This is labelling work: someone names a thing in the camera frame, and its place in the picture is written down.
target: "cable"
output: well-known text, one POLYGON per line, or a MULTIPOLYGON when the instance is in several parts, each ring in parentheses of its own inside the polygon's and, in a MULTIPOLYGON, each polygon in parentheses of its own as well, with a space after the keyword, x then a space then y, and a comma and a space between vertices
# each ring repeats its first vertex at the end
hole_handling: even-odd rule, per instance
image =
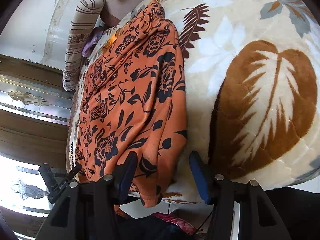
POLYGON ((192 236, 194 236, 194 235, 200 230, 200 228, 204 225, 204 223, 207 222, 207 220, 208 220, 209 217, 211 216, 212 212, 213 212, 213 210, 210 212, 209 216, 207 216, 207 218, 206 218, 205 221, 201 224, 201 226, 199 226, 198 229, 193 233, 192 236))

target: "window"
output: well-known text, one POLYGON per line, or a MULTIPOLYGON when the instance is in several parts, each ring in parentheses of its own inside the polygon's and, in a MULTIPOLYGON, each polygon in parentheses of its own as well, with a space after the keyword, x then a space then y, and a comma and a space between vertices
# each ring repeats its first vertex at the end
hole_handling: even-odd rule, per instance
POLYGON ((0 75, 0 109, 69 125, 72 95, 11 76, 0 75))
MULTIPOLYGON (((15 212, 47 217, 53 205, 49 191, 38 171, 39 166, 0 156, 0 206, 15 212)), ((53 169, 62 179, 65 174, 53 169)))

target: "orange floral cloth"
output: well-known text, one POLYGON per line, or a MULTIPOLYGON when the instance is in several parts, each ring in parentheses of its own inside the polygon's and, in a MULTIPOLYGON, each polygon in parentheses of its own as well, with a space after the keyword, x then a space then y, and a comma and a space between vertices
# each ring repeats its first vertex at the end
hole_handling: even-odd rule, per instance
POLYGON ((80 182, 138 156, 132 189, 157 205, 187 141, 182 53, 173 23, 153 0, 89 68, 79 119, 80 182))

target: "cream blanket with leaf pattern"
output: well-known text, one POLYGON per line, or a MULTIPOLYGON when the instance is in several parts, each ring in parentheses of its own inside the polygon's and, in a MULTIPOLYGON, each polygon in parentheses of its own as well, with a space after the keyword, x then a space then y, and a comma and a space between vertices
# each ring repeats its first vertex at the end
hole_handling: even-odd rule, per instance
MULTIPOLYGON (((144 0, 110 35, 151 0, 144 0)), ((188 156, 200 153, 234 181, 267 189, 297 184, 320 170, 320 27, 302 0, 157 0, 183 51, 188 144, 169 203, 200 201, 188 156)), ((82 68, 78 104, 82 98, 82 68)), ((71 124, 74 162, 79 108, 71 124)))

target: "black metal bracket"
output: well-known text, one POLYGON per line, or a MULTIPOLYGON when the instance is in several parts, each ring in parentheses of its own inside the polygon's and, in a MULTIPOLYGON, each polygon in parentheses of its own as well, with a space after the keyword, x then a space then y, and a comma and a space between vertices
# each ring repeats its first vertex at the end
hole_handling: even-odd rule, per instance
POLYGON ((65 183, 36 240, 105 240, 106 235, 108 240, 120 239, 114 205, 126 203, 137 164, 136 153, 130 152, 123 164, 97 182, 65 183))
POLYGON ((68 183, 74 178, 74 176, 81 170, 81 164, 77 164, 68 174, 63 178, 63 180, 58 184, 56 179, 53 177, 53 173, 47 163, 39 167, 40 175, 44 180, 50 194, 48 196, 48 201, 54 204, 60 197, 63 190, 66 188, 68 183))
POLYGON ((238 240, 291 240, 280 215, 257 181, 231 182, 215 174, 198 152, 189 157, 199 194, 214 205, 207 240, 230 240, 234 201, 240 204, 238 240))

